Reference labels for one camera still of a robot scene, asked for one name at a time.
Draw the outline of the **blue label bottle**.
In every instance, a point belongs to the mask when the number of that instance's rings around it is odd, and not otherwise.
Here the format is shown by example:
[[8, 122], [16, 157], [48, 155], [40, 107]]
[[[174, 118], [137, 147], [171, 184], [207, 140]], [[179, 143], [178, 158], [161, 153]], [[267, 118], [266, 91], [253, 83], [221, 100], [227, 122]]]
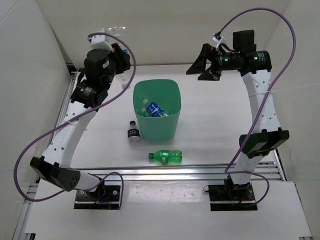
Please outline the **blue label bottle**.
[[147, 112], [150, 114], [150, 117], [153, 118], [162, 118], [168, 117], [169, 115], [154, 101], [150, 101], [145, 98], [143, 101], [143, 107], [146, 108]]
[[120, 81], [122, 89], [130, 88], [130, 55], [128, 53], [127, 47], [125, 47], [121, 42], [117, 40], [123, 40], [123, 36], [126, 33], [125, 26], [113, 26], [108, 29], [102, 28], [100, 30], [103, 33], [107, 33], [104, 36], [104, 43], [113, 47], [113, 55], [118, 61], [118, 67], [116, 70], [116, 78]]

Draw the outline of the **black label plastic bottle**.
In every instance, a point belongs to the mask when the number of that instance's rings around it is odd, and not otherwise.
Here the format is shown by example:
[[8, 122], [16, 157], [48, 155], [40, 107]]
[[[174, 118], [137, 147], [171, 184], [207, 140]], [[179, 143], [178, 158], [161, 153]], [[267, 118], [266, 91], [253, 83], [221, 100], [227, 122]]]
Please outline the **black label plastic bottle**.
[[131, 147], [138, 146], [141, 143], [140, 129], [134, 120], [129, 122], [127, 139]]

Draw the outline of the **green plastic soda bottle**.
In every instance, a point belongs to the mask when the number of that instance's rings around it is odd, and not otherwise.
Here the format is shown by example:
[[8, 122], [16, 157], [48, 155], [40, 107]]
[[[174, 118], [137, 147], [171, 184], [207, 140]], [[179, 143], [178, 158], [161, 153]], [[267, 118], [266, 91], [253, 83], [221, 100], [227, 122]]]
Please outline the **green plastic soda bottle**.
[[155, 153], [149, 153], [148, 159], [151, 162], [161, 165], [176, 165], [182, 162], [181, 150], [159, 150]]

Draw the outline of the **clear unlabelled plastic bottle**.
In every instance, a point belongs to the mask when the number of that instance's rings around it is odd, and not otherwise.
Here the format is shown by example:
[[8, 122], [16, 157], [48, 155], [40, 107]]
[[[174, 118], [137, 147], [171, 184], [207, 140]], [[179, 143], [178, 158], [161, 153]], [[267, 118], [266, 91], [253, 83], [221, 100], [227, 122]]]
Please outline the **clear unlabelled plastic bottle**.
[[150, 114], [148, 113], [147, 109], [145, 107], [141, 108], [141, 112], [143, 114], [144, 117], [149, 117]]

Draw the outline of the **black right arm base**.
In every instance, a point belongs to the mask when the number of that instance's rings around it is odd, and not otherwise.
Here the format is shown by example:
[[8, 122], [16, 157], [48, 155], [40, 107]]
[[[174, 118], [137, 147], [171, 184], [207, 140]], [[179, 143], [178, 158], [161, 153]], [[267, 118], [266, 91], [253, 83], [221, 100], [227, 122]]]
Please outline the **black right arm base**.
[[223, 184], [205, 185], [212, 212], [257, 211], [256, 198], [251, 183], [234, 184], [228, 176]]

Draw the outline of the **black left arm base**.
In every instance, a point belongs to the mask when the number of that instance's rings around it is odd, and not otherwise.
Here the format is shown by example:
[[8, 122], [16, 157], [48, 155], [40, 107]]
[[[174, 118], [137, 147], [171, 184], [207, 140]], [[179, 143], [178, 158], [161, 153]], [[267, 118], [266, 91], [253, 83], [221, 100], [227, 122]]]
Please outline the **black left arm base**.
[[120, 210], [123, 203], [124, 179], [118, 172], [102, 178], [103, 182], [94, 192], [78, 190], [73, 208], [75, 210]]

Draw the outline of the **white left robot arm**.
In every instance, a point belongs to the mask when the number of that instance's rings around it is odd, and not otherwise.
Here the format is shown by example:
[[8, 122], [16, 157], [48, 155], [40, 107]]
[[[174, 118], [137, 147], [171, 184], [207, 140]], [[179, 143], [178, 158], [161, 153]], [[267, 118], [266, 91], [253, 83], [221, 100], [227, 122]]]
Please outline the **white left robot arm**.
[[130, 56], [117, 43], [110, 49], [90, 50], [84, 60], [84, 69], [70, 97], [63, 119], [64, 126], [57, 130], [49, 147], [41, 157], [30, 161], [32, 169], [45, 181], [69, 192], [87, 189], [93, 200], [100, 200], [105, 188], [99, 178], [81, 173], [70, 167], [75, 149], [89, 122], [108, 96], [115, 75], [130, 69]]

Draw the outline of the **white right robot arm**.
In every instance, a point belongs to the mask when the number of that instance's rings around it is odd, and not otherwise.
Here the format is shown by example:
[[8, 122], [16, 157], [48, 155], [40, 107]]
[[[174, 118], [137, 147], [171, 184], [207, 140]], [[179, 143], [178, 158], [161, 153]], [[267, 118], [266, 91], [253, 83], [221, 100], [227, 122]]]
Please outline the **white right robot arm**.
[[239, 150], [225, 169], [227, 178], [223, 189], [216, 191], [218, 196], [225, 194], [229, 200], [243, 198], [261, 160], [289, 139], [289, 131], [282, 129], [276, 114], [270, 89], [271, 69], [269, 53], [257, 51], [255, 45], [241, 47], [239, 51], [219, 52], [205, 43], [186, 71], [188, 75], [199, 75], [200, 81], [219, 81], [223, 71], [237, 70], [248, 93], [252, 125], [247, 134], [239, 137]]

